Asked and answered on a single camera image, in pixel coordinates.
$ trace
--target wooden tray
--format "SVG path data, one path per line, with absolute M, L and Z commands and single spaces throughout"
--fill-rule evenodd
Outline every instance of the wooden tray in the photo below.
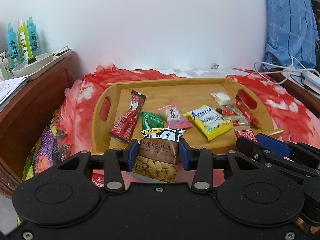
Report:
M 217 106 L 210 96 L 212 92 L 226 91 L 235 98 L 240 89 L 245 90 L 258 104 L 252 113 L 259 121 L 260 129 L 253 130 L 255 134 L 264 133 L 278 138 L 283 130 L 274 130 L 271 117 L 265 106 L 249 89 L 233 82 L 228 78 L 192 78 L 192 79 L 165 79 L 136 82 L 121 82 L 109 84 L 109 87 L 100 96 L 95 106 L 91 125 L 92 152 L 104 152 L 112 148 L 125 148 L 126 143 L 111 138 L 108 133 L 122 114 L 125 114 L 131 102 L 131 90 L 142 93 L 147 99 L 142 111 L 157 113 L 158 108 L 173 103 L 180 103 L 180 113 L 199 108 L 202 105 Z M 100 110 L 105 99 L 111 103 L 106 121 L 100 116 Z M 141 139 L 141 118 L 138 118 L 132 138 Z M 188 144 L 193 147 L 204 147 L 214 154 L 221 154 L 236 148 L 234 130 L 218 136 L 208 142 L 206 136 L 194 125 L 188 128 L 183 135 Z

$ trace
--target bed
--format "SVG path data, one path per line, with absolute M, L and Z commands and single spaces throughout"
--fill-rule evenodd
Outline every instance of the bed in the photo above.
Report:
M 252 70 L 124 70 L 115 65 L 98 65 L 94 73 L 87 74 L 65 89 L 65 101 L 45 127 L 41 137 L 26 160 L 23 179 L 27 180 L 69 156 L 91 150 L 90 131 L 95 104 L 108 87 L 108 83 L 169 78 L 229 77 L 254 92 L 266 106 L 274 127 L 283 128 L 283 141 L 304 142 L 320 148 L 320 121 L 299 100 L 281 86 L 268 83 Z M 110 104 L 104 105 L 101 113 L 106 117 Z M 94 171 L 94 176 L 103 176 L 103 171 Z M 194 173 L 177 168 L 176 182 L 192 181 Z M 126 187 L 131 182 L 143 182 L 123 172 Z M 223 174 L 214 172 L 214 182 L 223 182 Z

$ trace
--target blue gripper pad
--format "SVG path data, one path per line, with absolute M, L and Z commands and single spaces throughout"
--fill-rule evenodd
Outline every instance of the blue gripper pad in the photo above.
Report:
M 288 150 L 287 145 L 284 142 L 281 142 L 262 133 L 258 133 L 256 135 L 256 139 L 261 146 L 273 151 L 276 156 L 281 158 L 289 157 L 290 151 Z
M 189 160 L 188 150 L 187 150 L 187 146 L 184 143 L 186 143 L 184 139 L 180 139 L 179 150 L 178 150 L 179 159 L 181 161 L 183 168 L 187 171 L 190 171 L 190 160 Z
M 131 140 L 128 146 L 125 148 L 128 151 L 128 161 L 126 163 L 127 171 L 131 171 L 134 165 L 134 162 L 138 156 L 139 143 L 138 140 Z

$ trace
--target red snack wrapper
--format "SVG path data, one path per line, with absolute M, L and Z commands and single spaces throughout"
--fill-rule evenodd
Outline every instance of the red snack wrapper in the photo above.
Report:
M 250 126 L 234 126 L 233 129 L 235 130 L 237 138 L 244 136 L 252 141 L 258 142 Z
M 249 120 L 250 125 L 258 128 L 259 127 L 258 120 L 254 117 L 251 111 L 244 105 L 244 103 L 242 102 L 239 96 L 236 96 L 236 105 L 238 106 L 241 113 Z
M 227 108 L 227 107 L 224 107 L 224 108 L 218 107 L 218 108 L 216 109 L 216 111 L 217 111 L 219 114 L 222 114 L 223 116 L 233 116 L 233 115 L 237 115 L 233 110 L 231 110 L 230 108 Z
M 128 112 L 119 118 L 109 133 L 111 137 L 124 142 L 129 142 L 131 139 L 134 127 L 137 123 L 138 113 L 146 100 L 145 95 L 134 90 L 131 91 L 131 96 L 132 100 Z
M 97 187 L 104 187 L 103 175 L 100 175 L 100 174 L 97 174 L 97 173 L 92 173 L 92 182 Z
M 167 127 L 170 129 L 186 129 L 192 126 L 192 123 L 180 115 L 180 105 L 178 103 L 167 105 L 158 109 L 158 113 L 167 121 Z

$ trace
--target red cylindrical snack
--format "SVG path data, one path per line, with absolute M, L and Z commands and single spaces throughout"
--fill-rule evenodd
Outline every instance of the red cylindrical snack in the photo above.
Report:
M 146 96 L 134 90 L 131 91 L 132 100 L 127 113 L 122 115 L 111 129 L 109 135 L 121 141 L 129 142 L 137 123 L 138 113 L 143 106 Z
M 236 96 L 236 105 L 238 106 L 241 113 L 249 120 L 250 125 L 258 128 L 259 121 L 254 117 L 254 115 L 251 113 L 251 111 L 244 105 L 244 103 L 239 98 L 239 96 Z

